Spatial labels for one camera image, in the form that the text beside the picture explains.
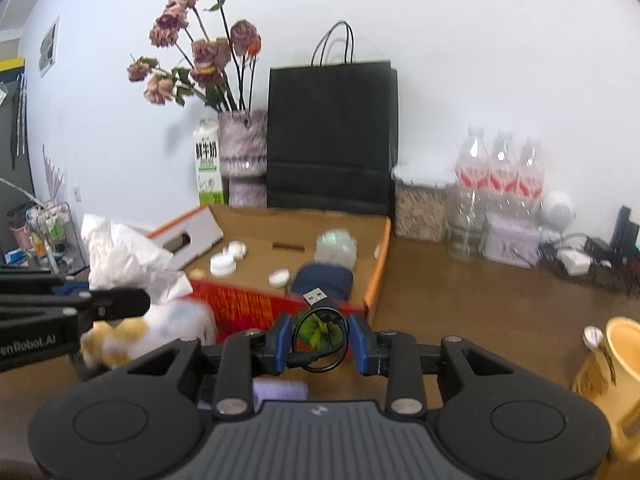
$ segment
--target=wooden tabletop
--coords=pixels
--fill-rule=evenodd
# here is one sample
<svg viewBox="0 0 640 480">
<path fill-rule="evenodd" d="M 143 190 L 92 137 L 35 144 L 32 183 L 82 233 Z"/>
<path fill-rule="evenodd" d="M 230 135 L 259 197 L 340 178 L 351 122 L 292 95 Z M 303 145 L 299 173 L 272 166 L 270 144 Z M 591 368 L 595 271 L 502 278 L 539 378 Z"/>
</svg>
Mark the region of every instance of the wooden tabletop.
<svg viewBox="0 0 640 480">
<path fill-rule="evenodd" d="M 640 301 L 565 283 L 543 269 L 478 260 L 459 263 L 446 248 L 392 241 L 374 329 L 415 335 L 437 344 L 459 335 L 568 386 L 587 356 L 582 329 L 604 327 L 612 316 L 640 320 Z M 360 377 L 350 362 L 328 374 L 299 370 L 312 399 L 384 398 L 386 380 Z M 26 428 L 37 406 L 79 381 L 64 358 L 0 375 L 0 458 L 30 460 Z M 434 377 L 426 377 L 430 407 L 441 405 Z M 616 465 L 610 480 L 640 478 L 640 465 Z"/>
</svg>

